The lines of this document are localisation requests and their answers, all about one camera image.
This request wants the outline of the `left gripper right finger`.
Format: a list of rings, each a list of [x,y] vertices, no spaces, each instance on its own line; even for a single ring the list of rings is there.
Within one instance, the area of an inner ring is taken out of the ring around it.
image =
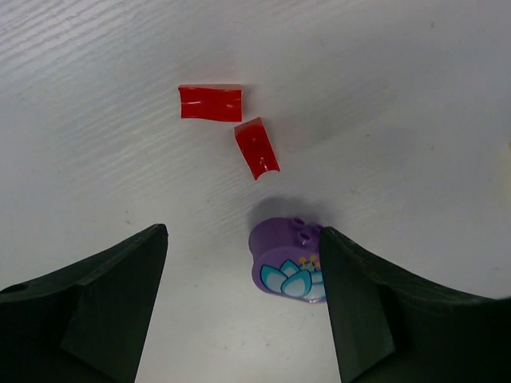
[[[508,298],[432,282],[331,227],[319,255],[342,381],[509,381]]]

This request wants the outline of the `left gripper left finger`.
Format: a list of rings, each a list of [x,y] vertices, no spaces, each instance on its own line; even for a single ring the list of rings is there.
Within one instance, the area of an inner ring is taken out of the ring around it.
[[[167,250],[167,228],[155,224],[3,289],[1,380],[135,381]]]

